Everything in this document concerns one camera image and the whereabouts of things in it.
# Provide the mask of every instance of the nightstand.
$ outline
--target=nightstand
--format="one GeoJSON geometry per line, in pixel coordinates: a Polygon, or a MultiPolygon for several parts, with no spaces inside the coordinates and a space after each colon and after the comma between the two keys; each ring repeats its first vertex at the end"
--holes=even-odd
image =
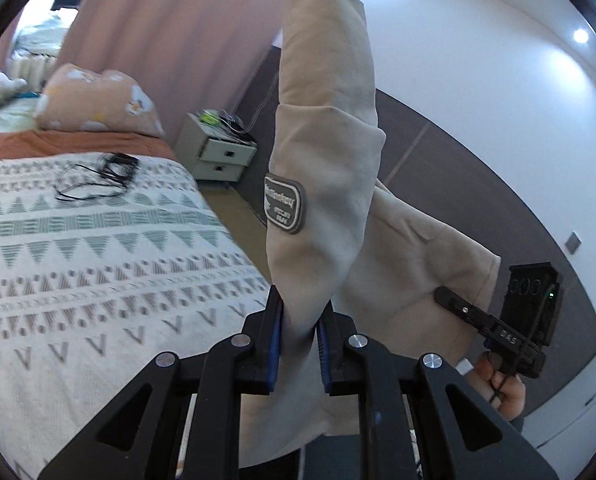
{"type": "Polygon", "coordinates": [[[256,143],[238,142],[220,126],[187,114],[174,152],[196,180],[237,182],[256,153],[256,143]]]}

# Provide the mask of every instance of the black cable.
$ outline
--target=black cable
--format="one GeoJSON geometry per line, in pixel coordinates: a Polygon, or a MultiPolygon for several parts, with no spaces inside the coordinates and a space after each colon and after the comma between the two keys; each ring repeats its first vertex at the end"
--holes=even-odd
{"type": "Polygon", "coordinates": [[[60,172],[56,180],[54,181],[54,191],[56,192],[56,200],[62,200],[64,202],[72,202],[76,200],[93,200],[95,198],[110,198],[115,196],[124,195],[129,191],[129,186],[134,179],[134,174],[138,168],[138,159],[124,153],[106,153],[103,155],[98,162],[98,169],[89,168],[83,164],[72,164],[68,168],[65,168],[60,172]],[[122,168],[123,171],[117,173],[113,166],[122,168]],[[100,177],[100,181],[93,182],[85,180],[83,182],[77,182],[72,186],[64,186],[63,178],[65,175],[75,168],[81,168],[83,170],[94,173],[100,177]],[[105,194],[90,194],[87,196],[72,196],[68,194],[74,189],[78,189],[85,186],[97,186],[97,187],[115,187],[118,192],[105,193],[105,194]]]}
{"type": "Polygon", "coordinates": [[[538,328],[538,324],[540,323],[540,316],[542,316],[542,311],[544,310],[544,306],[547,303],[547,299],[549,298],[549,295],[553,292],[554,288],[556,288],[556,286],[553,284],[547,288],[547,291],[545,292],[544,297],[542,298],[542,301],[540,302],[540,305],[538,306],[538,311],[536,313],[536,318],[534,319],[534,324],[532,325],[532,328],[529,331],[529,334],[527,335],[526,339],[520,345],[520,350],[518,351],[518,355],[516,356],[516,358],[514,359],[512,365],[511,365],[511,370],[505,375],[505,377],[502,379],[502,382],[500,383],[500,386],[494,390],[494,393],[492,394],[491,399],[489,399],[490,404],[494,401],[495,398],[498,397],[498,394],[500,393],[502,387],[507,382],[508,378],[510,378],[512,375],[515,375],[516,369],[518,368],[518,363],[520,362],[520,359],[522,359],[522,357],[523,357],[524,349],[527,347],[527,345],[529,345],[531,339],[534,337],[534,333],[536,332],[536,329],[538,328]]]}
{"type": "Polygon", "coordinates": [[[267,91],[267,95],[262,100],[262,102],[258,105],[258,108],[256,108],[256,111],[254,112],[254,114],[251,117],[251,120],[249,121],[249,126],[247,126],[243,130],[236,130],[235,128],[233,128],[229,124],[228,121],[226,121],[222,117],[219,117],[220,122],[222,122],[225,126],[227,126],[235,134],[238,134],[238,135],[248,134],[251,131],[251,129],[254,127],[254,124],[256,124],[256,121],[258,120],[258,116],[260,115],[260,112],[262,111],[262,108],[264,108],[265,105],[269,102],[269,99],[271,99],[271,94],[273,93],[274,88],[276,87],[276,82],[278,81],[279,74],[280,74],[280,71],[276,72],[276,74],[274,75],[274,79],[271,82],[271,85],[269,86],[269,90],[267,91]]]}

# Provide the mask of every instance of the pink curtain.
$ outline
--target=pink curtain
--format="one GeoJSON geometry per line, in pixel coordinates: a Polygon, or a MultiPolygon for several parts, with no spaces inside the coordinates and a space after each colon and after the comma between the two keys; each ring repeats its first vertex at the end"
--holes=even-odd
{"type": "Polygon", "coordinates": [[[56,66],[131,75],[174,143],[186,112],[233,109],[280,29],[284,0],[83,0],[56,66]]]}
{"type": "Polygon", "coordinates": [[[18,26],[21,14],[22,10],[13,19],[13,21],[9,23],[9,27],[5,29],[5,32],[3,32],[2,36],[0,37],[0,70],[2,70],[3,72],[5,71],[6,63],[9,59],[9,54],[11,54],[11,47],[14,41],[14,33],[16,31],[16,27],[18,26]]]}

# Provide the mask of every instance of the geometric pattern blanket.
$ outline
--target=geometric pattern blanket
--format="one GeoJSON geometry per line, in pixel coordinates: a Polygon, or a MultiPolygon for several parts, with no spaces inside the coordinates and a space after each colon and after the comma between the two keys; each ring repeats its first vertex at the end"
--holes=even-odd
{"type": "Polygon", "coordinates": [[[120,197],[55,199],[100,156],[0,160],[0,452],[25,480],[158,352],[205,352],[267,299],[176,162],[140,156],[120,197]]]}

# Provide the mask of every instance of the gray patch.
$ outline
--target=gray patch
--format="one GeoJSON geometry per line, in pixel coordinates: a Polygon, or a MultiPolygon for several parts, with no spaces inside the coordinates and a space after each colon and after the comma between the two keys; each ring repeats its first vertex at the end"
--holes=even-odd
{"type": "Polygon", "coordinates": [[[283,231],[295,235],[302,229],[307,206],[299,182],[267,173],[265,177],[265,215],[283,231]]]}

